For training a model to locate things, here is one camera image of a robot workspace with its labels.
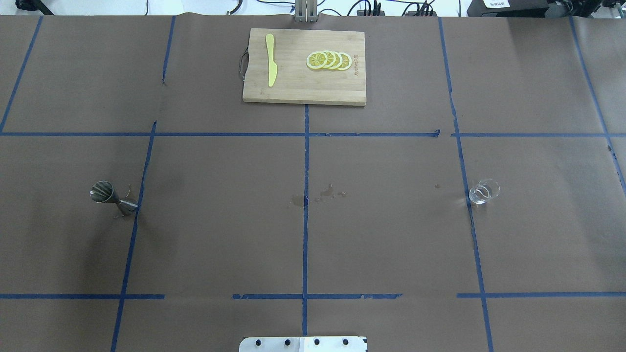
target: citrus slice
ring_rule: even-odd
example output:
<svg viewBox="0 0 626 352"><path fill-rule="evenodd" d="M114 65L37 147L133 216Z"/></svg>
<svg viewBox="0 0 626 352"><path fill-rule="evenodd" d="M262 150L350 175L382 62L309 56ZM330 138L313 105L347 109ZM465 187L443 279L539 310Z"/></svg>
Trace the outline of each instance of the citrus slice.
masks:
<svg viewBox="0 0 626 352"><path fill-rule="evenodd" d="M352 56L346 53L337 53L341 56L341 65L337 68L337 71L345 71L352 66Z"/></svg>
<svg viewBox="0 0 626 352"><path fill-rule="evenodd" d="M307 66L312 70L324 68L328 55L323 51L314 51L307 56Z"/></svg>
<svg viewBox="0 0 626 352"><path fill-rule="evenodd" d="M329 67L328 69L329 70L336 70L339 67L341 67L341 63L344 62L344 60L343 60L342 56L339 53L333 51L332 54L337 58L337 62L334 65L332 65L331 67Z"/></svg>
<svg viewBox="0 0 626 352"><path fill-rule="evenodd" d="M327 57L324 68L329 68L331 66L334 66L335 63L337 63L337 57L333 55L334 51L324 50L323 53L325 53Z"/></svg>

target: yellow knife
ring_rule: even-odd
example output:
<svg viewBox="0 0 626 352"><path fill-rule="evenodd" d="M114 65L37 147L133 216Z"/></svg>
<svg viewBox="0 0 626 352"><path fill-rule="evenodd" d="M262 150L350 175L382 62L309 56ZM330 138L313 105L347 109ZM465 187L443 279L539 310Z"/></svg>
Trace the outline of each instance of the yellow knife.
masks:
<svg viewBox="0 0 626 352"><path fill-rule="evenodd" d="M267 45L267 61L269 62L269 77L267 80L268 86L273 86L276 82L276 75L278 75L278 65L274 62L274 35L268 34L265 36L265 44Z"/></svg>

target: white bracket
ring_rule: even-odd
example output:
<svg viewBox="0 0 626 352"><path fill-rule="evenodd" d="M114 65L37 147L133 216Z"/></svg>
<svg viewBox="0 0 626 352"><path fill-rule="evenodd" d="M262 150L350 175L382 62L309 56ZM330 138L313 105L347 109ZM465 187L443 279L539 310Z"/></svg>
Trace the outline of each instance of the white bracket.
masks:
<svg viewBox="0 0 626 352"><path fill-rule="evenodd" d="M317 0L295 0L296 22L317 22Z"/></svg>
<svg viewBox="0 0 626 352"><path fill-rule="evenodd" d="M245 338L239 352L367 352L362 336Z"/></svg>

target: clear glass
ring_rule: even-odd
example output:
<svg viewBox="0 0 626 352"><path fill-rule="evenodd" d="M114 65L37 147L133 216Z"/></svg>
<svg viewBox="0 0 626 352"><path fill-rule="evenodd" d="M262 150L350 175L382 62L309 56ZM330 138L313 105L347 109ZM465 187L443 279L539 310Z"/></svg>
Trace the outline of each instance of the clear glass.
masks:
<svg viewBox="0 0 626 352"><path fill-rule="evenodd" d="M485 204L500 194L500 185L493 179L480 180L469 190L469 199L474 204Z"/></svg>

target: metal jigger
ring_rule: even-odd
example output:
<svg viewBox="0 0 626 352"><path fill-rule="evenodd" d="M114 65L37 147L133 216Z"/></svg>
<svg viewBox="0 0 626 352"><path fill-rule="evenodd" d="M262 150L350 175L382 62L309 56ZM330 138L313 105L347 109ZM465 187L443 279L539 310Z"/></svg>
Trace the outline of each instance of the metal jigger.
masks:
<svg viewBox="0 0 626 352"><path fill-rule="evenodd" d="M126 194L124 199L120 199L117 194L115 194L115 189L109 181L100 181L93 185L89 195L96 203L115 203L120 209L122 216L128 216L137 209L137 201L128 198L130 195L130 186L128 194Z"/></svg>

